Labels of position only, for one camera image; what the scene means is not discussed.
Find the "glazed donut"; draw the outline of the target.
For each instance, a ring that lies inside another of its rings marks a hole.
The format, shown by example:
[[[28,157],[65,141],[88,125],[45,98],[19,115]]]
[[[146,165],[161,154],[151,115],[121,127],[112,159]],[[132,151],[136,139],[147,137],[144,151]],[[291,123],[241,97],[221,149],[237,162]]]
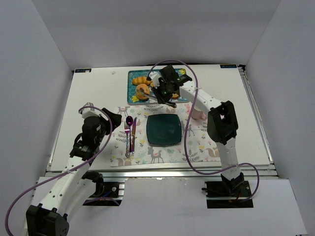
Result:
[[[150,94],[149,87],[146,84],[139,84],[136,87],[136,97],[140,100],[146,100],[148,97],[146,96],[147,94]]]

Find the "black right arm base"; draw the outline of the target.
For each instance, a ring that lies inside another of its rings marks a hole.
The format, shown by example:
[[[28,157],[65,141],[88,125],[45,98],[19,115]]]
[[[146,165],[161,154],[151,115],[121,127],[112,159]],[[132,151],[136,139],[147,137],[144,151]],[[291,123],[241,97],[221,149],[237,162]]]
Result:
[[[201,191],[206,194],[208,209],[253,208],[252,199],[247,200],[252,194],[248,181],[244,181],[232,193],[222,181],[205,182]]]

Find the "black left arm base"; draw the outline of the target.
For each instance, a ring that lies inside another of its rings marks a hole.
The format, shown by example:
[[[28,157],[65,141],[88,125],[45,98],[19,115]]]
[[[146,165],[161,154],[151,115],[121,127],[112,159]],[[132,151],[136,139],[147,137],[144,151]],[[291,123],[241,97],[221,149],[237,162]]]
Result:
[[[84,206],[119,206],[122,202],[121,183],[107,181],[103,175],[94,171],[87,171],[82,179],[88,179],[93,183],[94,193],[84,202]]]

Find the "metal tongs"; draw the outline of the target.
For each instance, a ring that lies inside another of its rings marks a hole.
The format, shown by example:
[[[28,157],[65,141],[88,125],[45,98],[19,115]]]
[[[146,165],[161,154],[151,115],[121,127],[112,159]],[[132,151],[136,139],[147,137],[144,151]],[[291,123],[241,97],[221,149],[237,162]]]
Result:
[[[174,102],[170,102],[170,101],[163,102],[162,100],[159,100],[157,97],[150,95],[149,93],[145,93],[144,90],[142,90],[142,89],[137,89],[136,91],[139,92],[142,96],[145,96],[146,98],[150,98],[150,99],[157,101],[158,104],[165,104],[167,106],[177,108],[177,105]]]

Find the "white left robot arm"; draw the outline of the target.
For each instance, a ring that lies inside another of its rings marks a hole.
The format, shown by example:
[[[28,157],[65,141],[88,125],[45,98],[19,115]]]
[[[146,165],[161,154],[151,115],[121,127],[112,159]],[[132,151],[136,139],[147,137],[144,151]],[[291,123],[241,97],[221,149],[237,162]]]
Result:
[[[71,217],[88,197],[101,197],[104,191],[102,174],[90,171],[93,160],[103,150],[105,136],[121,125],[122,116],[106,108],[86,105],[79,110],[84,122],[75,138],[65,168],[47,195],[26,212],[28,235],[65,236]]]

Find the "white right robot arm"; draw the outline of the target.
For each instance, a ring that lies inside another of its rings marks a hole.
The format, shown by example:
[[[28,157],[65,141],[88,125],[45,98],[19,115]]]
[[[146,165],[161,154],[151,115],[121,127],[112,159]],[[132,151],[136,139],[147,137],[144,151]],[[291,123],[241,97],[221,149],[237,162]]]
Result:
[[[172,94],[191,102],[207,116],[207,133],[217,145],[221,162],[221,180],[228,194],[234,194],[244,181],[238,165],[236,135],[238,121],[231,101],[222,102],[205,92],[198,84],[197,76],[179,75],[168,65],[154,72],[150,69],[148,80],[153,82],[153,93],[159,104],[175,106],[170,101]]]

